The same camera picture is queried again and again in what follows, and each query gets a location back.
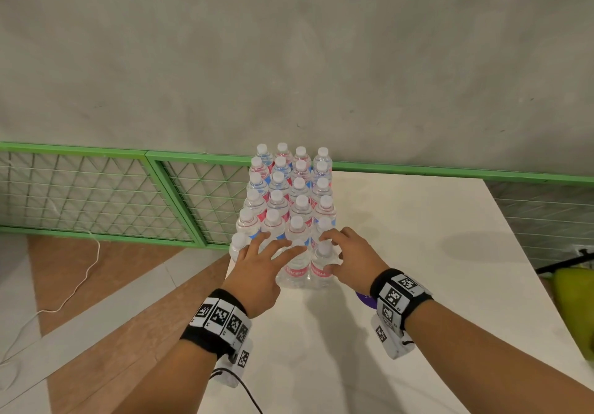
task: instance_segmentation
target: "white table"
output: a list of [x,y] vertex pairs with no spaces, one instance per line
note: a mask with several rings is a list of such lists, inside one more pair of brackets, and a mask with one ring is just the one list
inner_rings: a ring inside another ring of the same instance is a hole
[[[594,388],[520,245],[479,179],[335,172],[338,227],[351,226],[436,300]],[[283,290],[255,319],[243,376],[265,413],[463,413],[417,349],[389,359],[373,310],[342,284]],[[200,413],[256,412],[240,387],[211,383]]]

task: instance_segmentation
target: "gray concrete wall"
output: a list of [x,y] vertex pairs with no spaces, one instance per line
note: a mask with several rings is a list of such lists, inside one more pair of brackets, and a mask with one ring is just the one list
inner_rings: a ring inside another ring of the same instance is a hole
[[0,140],[594,174],[594,0],[0,0]]

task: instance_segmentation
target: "clear plastic bottle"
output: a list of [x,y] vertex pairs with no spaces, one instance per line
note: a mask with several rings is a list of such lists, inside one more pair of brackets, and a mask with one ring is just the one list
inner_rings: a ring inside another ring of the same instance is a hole
[[243,233],[248,237],[248,243],[260,232],[260,221],[251,209],[243,208],[239,211],[239,218],[235,223],[238,233]]
[[[306,245],[301,239],[295,239],[289,248]],[[290,260],[288,264],[278,272],[276,281],[283,288],[303,288],[307,283],[309,268],[309,249]]]
[[291,190],[289,190],[289,206],[293,205],[295,200],[297,200],[297,197],[300,195],[305,195],[309,200],[311,190],[305,185],[303,178],[295,178]]
[[250,173],[249,174],[249,183],[247,186],[247,190],[256,189],[264,201],[268,201],[270,198],[269,188],[268,185],[264,180],[262,180],[262,176],[259,173]]
[[320,147],[318,148],[318,155],[312,161],[314,169],[316,168],[316,164],[318,162],[327,162],[328,163],[328,170],[332,171],[332,159],[328,155],[328,148]]
[[297,161],[305,161],[305,167],[311,170],[311,158],[307,154],[305,147],[297,147],[295,150],[295,156],[293,156],[293,170],[295,169],[295,163]]
[[312,250],[315,250],[320,243],[320,236],[324,231],[332,229],[332,221],[328,217],[323,217],[318,223],[313,223],[309,228],[309,234],[311,235],[311,241],[309,245]]
[[332,188],[328,183],[328,178],[325,177],[320,178],[318,184],[311,188],[311,196],[309,198],[311,207],[315,208],[324,195],[332,195]]
[[233,262],[237,262],[237,256],[241,249],[248,245],[248,237],[243,233],[235,233],[231,236],[231,243],[229,244],[229,255]]
[[337,264],[337,256],[331,241],[322,241],[316,247],[309,266],[309,280],[314,288],[325,288],[332,282],[332,274],[324,272],[328,264]]
[[270,192],[272,191],[281,191],[283,196],[289,200],[289,192],[292,186],[289,186],[289,183],[285,179],[282,173],[280,172],[273,172],[272,174],[272,181],[270,183]]
[[261,157],[254,156],[252,158],[252,166],[249,168],[249,173],[259,173],[266,184],[270,184],[270,171],[262,162]]
[[311,187],[311,173],[309,172],[307,162],[299,160],[293,163],[293,171],[291,172],[293,184],[295,184],[296,178],[303,178],[305,185]]
[[305,224],[310,227],[312,221],[313,209],[309,204],[309,199],[306,195],[300,195],[291,205],[289,209],[289,217],[300,216],[303,217]]
[[248,197],[243,202],[244,208],[252,210],[255,216],[258,216],[260,222],[266,218],[266,202],[256,189],[248,191]]
[[314,187],[318,184],[320,178],[326,178],[328,180],[328,185],[332,187],[332,172],[328,170],[327,162],[316,163],[316,167],[311,172],[311,186]]
[[272,173],[280,172],[283,174],[289,186],[291,185],[291,168],[287,164],[285,156],[278,156],[274,160],[274,167],[272,167]]
[[293,168],[293,154],[289,150],[289,146],[286,144],[286,142],[279,142],[276,146],[276,153],[274,154],[275,161],[278,156],[283,156],[286,159],[289,169]]
[[[268,239],[264,239],[260,245],[260,251],[266,248],[273,240],[285,238],[285,221],[282,217],[280,217],[277,210],[268,210],[266,213],[266,218],[262,222],[262,231],[270,232],[270,237]],[[283,249],[275,253],[274,257],[277,257],[280,253],[282,253],[282,250]]]
[[290,241],[302,241],[303,245],[309,246],[309,228],[303,222],[303,217],[291,217],[287,222],[285,237]]
[[317,223],[321,218],[328,217],[332,222],[332,227],[336,226],[336,208],[334,199],[331,195],[324,195],[314,209],[314,222]]
[[272,173],[272,166],[274,165],[274,158],[272,153],[268,151],[266,144],[259,144],[256,148],[256,156],[258,156],[264,165],[268,167],[268,171]]
[[289,221],[289,202],[281,191],[272,191],[270,200],[267,203],[268,211],[278,211],[278,214],[285,222]]

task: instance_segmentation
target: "person's left hand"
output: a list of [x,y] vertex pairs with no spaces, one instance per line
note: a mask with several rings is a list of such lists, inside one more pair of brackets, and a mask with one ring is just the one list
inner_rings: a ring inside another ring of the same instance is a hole
[[260,244],[269,236],[269,232],[258,234],[239,252],[234,269],[221,285],[221,289],[241,302],[249,318],[257,317],[274,306],[280,295],[276,275],[287,262],[307,250],[306,246],[294,246],[272,259],[278,250],[291,245],[291,241],[276,239],[258,253]]

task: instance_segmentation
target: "brown floor tile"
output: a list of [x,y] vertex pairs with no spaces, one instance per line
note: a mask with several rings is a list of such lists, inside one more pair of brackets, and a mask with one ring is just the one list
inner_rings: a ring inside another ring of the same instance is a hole
[[226,254],[50,375],[52,413],[69,413],[147,353],[163,356],[173,336],[179,337],[200,303],[223,282],[228,263]]
[[110,414],[157,364],[152,353],[144,355],[69,414]]
[[[91,239],[28,237],[38,309],[57,309],[84,279],[97,256]],[[39,316],[41,335],[65,324],[94,304],[162,264],[182,247],[101,241],[99,262],[87,281],[58,313]]]

